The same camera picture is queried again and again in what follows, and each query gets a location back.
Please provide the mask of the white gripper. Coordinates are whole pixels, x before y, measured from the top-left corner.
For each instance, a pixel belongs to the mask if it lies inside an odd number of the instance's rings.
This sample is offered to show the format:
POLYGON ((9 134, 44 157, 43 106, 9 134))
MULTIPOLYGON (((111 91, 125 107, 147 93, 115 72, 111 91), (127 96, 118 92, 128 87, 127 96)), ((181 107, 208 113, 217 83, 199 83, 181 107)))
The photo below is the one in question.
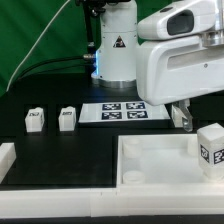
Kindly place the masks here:
POLYGON ((177 0, 141 20, 137 34, 140 98, 174 102, 191 132, 188 98, 224 90, 224 0, 177 0))

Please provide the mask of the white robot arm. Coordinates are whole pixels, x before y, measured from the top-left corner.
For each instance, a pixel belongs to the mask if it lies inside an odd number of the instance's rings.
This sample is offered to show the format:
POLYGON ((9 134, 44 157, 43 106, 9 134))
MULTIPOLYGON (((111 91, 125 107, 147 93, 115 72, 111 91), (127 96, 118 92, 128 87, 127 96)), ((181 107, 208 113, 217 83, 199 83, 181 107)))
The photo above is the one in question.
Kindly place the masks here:
POLYGON ((142 20, 135 0, 75 2, 86 20, 100 19, 95 84, 135 86, 153 106, 175 105, 187 131, 189 100, 224 90, 224 0, 175 0, 142 20))

